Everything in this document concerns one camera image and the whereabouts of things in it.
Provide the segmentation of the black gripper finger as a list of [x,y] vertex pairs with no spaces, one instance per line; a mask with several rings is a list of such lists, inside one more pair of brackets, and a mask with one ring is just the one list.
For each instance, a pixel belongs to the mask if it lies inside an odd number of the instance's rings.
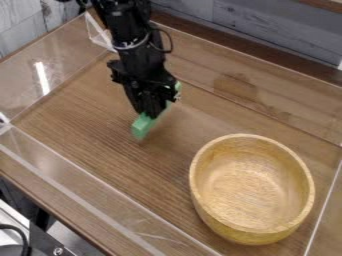
[[134,107],[134,110],[138,114],[143,112],[143,105],[142,105],[142,97],[141,97],[141,88],[135,84],[127,83],[125,85],[126,95],[129,97],[130,103]]
[[166,109],[166,100],[150,91],[143,92],[143,108],[146,115],[157,119]]

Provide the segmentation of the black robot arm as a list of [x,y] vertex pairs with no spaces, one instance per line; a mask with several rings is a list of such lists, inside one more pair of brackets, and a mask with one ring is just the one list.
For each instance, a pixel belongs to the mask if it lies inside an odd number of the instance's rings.
[[170,34],[151,21],[150,0],[77,0],[91,2],[111,33],[111,45],[119,59],[110,60],[113,81],[123,88],[135,111],[159,117],[177,97],[177,78],[166,69],[166,55],[174,50],[163,45],[162,33]]

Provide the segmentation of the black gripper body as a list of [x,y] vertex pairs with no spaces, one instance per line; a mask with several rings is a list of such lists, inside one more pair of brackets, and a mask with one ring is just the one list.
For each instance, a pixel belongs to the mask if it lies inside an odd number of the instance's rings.
[[166,69],[166,55],[173,52],[173,45],[165,48],[161,31],[145,31],[141,36],[123,37],[113,34],[113,47],[119,54],[119,59],[109,62],[113,70],[113,79],[125,85],[135,84],[143,92],[150,91],[162,99],[176,101],[177,78]]

